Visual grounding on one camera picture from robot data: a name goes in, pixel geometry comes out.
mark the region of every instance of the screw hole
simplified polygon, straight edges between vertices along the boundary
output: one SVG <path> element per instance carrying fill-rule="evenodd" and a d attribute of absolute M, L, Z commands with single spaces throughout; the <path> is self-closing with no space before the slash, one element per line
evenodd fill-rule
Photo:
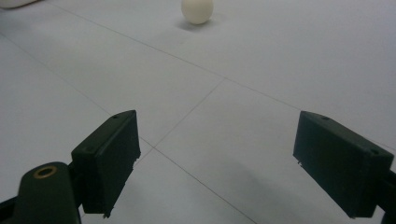
<path fill-rule="evenodd" d="M 33 174 L 33 177 L 36 179 L 43 179 L 51 175 L 54 175 L 56 171 L 57 168 L 55 166 L 45 166 L 36 170 L 35 173 Z"/>

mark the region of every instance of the ball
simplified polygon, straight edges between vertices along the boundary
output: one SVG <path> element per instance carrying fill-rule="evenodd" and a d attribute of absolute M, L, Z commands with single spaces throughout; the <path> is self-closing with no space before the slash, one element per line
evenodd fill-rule
<path fill-rule="evenodd" d="M 181 12 L 192 24 L 202 24 L 213 13 L 213 0 L 182 0 Z"/>

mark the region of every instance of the white floor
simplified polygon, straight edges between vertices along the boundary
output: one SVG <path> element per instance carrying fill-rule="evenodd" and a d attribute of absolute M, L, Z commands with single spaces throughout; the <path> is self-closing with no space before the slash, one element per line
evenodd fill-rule
<path fill-rule="evenodd" d="M 110 219 L 349 219 L 292 157 L 301 110 L 396 153 L 396 2 L 45 0 L 0 9 L 0 201 L 110 115 L 138 113 L 142 159 Z"/>

